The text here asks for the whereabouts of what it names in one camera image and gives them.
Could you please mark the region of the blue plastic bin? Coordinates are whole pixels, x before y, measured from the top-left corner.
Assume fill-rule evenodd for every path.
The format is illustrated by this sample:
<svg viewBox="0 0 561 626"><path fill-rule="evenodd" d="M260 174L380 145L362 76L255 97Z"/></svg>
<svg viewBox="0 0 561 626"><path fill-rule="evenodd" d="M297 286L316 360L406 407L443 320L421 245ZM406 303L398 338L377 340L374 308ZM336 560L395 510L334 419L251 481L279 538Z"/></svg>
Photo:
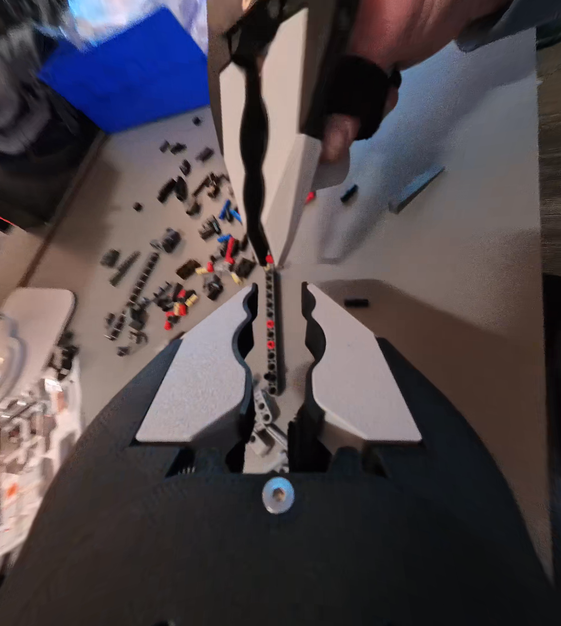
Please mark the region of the blue plastic bin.
<svg viewBox="0 0 561 626"><path fill-rule="evenodd" d="M97 46L60 43L38 76L109 134L210 103L206 55L165 6Z"/></svg>

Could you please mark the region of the pile of lego pieces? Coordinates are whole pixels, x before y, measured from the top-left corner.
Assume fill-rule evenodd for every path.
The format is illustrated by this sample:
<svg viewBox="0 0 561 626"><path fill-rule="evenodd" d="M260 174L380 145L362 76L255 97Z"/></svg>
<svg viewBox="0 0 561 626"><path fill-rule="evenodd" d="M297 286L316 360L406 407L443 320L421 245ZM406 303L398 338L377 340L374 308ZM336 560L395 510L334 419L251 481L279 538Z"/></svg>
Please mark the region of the pile of lego pieces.
<svg viewBox="0 0 561 626"><path fill-rule="evenodd" d="M214 139L210 116L178 117L175 140L165 138L152 155L167 170L157 189L141 200L135 188L131 251L109 248L100 264L114 270L112 288L135 281L152 252L159 261L135 306L122 305L104 318L105 338L126 358L148 344L154 323L165 333L183 331L198 302L217 304L227 288L246 283L255 268L235 193Z"/></svg>

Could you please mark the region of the person's right hand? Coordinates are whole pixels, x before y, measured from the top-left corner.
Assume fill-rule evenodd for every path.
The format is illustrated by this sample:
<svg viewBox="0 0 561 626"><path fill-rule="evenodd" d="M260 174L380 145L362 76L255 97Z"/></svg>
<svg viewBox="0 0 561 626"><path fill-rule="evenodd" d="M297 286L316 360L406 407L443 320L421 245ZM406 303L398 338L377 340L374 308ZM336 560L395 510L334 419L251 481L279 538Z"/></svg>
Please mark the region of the person's right hand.
<svg viewBox="0 0 561 626"><path fill-rule="evenodd" d="M361 1L347 53L384 72L433 56L477 20L510 1Z"/></svg>

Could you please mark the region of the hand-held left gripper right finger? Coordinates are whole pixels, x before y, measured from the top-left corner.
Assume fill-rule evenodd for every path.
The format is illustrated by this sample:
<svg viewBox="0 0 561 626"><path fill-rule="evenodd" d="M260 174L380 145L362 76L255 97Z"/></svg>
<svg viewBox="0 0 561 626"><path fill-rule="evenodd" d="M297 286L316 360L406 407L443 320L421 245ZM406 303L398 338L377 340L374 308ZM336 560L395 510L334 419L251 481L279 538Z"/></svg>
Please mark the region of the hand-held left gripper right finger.
<svg viewBox="0 0 561 626"><path fill-rule="evenodd" d="M301 285L312 356L304 400L289 423L289 470L325 472L342 448L360 456L423 440L378 338L314 284Z"/></svg>

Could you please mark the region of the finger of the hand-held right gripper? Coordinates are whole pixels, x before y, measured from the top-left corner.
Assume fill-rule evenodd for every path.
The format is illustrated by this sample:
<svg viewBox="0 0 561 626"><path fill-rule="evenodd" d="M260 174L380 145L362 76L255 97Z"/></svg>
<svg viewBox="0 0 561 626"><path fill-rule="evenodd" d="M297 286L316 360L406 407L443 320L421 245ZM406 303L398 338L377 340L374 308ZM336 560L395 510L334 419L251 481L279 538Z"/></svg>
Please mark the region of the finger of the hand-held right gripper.
<svg viewBox="0 0 561 626"><path fill-rule="evenodd" d="M301 9L279 26L261 72L268 117L261 226L277 267L292 247L321 152L318 139L300 132L308 14Z"/></svg>
<svg viewBox="0 0 561 626"><path fill-rule="evenodd" d="M266 264L268 242L261 225L268 121L261 81L253 61L230 62L220 73L223 157L240 218L259 265Z"/></svg>

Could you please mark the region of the long dark grey lego plate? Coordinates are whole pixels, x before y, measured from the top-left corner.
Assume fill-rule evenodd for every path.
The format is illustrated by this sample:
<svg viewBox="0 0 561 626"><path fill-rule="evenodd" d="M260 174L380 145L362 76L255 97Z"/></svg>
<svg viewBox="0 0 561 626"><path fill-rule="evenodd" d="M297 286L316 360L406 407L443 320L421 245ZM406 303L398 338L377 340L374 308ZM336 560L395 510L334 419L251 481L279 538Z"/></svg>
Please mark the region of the long dark grey lego plate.
<svg viewBox="0 0 561 626"><path fill-rule="evenodd" d="M155 270L155 267L159 261L159 253L152 252L144 262L142 270L140 271L139 276L136 279L135 285L133 286L128 300L125 304L126 308L133 307L139 301L141 294L144 291L144 288Z"/></svg>

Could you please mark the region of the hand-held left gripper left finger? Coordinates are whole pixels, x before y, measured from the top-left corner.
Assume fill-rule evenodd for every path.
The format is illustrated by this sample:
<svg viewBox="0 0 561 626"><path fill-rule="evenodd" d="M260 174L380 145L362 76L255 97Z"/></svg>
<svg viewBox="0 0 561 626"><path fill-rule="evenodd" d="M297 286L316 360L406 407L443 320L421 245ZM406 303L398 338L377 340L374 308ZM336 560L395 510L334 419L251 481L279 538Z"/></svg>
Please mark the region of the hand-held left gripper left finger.
<svg viewBox="0 0 561 626"><path fill-rule="evenodd" d="M252 324L259 288L244 287L177 342L158 391L135 434L140 444L217 450L242 472L253 430Z"/></svg>

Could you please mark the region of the round stand base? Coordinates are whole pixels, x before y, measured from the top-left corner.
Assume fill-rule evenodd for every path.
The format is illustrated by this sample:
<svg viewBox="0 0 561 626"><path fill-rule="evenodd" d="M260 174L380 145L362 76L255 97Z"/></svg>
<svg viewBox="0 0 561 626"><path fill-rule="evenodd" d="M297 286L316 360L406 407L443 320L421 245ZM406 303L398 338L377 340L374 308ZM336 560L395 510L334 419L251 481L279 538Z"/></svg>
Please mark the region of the round stand base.
<svg viewBox="0 0 561 626"><path fill-rule="evenodd" d="M545 21L536 27L536 51L561 43L561 1L541 1Z"/></svg>

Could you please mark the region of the dark grey lego slope bar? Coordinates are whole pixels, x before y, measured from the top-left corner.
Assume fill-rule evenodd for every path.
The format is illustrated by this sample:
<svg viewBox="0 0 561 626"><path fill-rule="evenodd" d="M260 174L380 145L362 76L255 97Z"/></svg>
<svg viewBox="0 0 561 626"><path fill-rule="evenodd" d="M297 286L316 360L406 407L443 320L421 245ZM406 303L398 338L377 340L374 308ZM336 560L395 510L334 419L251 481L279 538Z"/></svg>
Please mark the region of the dark grey lego slope bar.
<svg viewBox="0 0 561 626"><path fill-rule="evenodd" d="M445 166L434 165L418 176L414 177L397 196L388 204L388 211L391 214L398 215L404 208L410 204L425 188L430 185L444 171Z"/></svg>

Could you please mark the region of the sticker sheet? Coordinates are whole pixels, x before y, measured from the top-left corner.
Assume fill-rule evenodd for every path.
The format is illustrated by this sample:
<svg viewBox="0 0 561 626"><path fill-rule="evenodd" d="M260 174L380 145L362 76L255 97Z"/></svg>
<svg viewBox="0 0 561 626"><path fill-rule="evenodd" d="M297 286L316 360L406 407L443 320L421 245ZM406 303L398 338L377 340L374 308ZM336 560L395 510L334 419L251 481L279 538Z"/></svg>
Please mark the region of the sticker sheet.
<svg viewBox="0 0 561 626"><path fill-rule="evenodd" d="M42 500L83 432L80 368L48 368L0 403L0 573L25 542Z"/></svg>

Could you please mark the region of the clear plastic bag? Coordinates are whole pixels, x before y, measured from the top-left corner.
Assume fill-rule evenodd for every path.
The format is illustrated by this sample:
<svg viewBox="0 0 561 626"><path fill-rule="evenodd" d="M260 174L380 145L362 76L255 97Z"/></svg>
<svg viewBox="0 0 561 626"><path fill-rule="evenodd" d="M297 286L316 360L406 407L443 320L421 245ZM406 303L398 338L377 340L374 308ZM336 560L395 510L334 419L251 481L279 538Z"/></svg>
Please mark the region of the clear plastic bag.
<svg viewBox="0 0 561 626"><path fill-rule="evenodd" d="M68 23L78 41L97 44L167 8L198 47L208 51L206 1L68 1Z"/></svg>

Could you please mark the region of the black long lego beam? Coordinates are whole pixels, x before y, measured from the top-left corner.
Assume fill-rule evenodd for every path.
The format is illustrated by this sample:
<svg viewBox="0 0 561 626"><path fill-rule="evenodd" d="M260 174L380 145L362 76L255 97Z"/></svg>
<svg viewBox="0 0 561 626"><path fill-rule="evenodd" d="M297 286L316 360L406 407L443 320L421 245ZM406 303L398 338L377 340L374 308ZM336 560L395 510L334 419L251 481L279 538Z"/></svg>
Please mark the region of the black long lego beam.
<svg viewBox="0 0 561 626"><path fill-rule="evenodd" d="M265 350L267 362L264 379L267 381L268 393L270 395L280 396L285 390L284 340L281 319L281 282L276 266L265 267L264 274ZM275 328L266 328L267 319L275 320ZM275 340L275 350L267 350L266 343L268 340Z"/></svg>

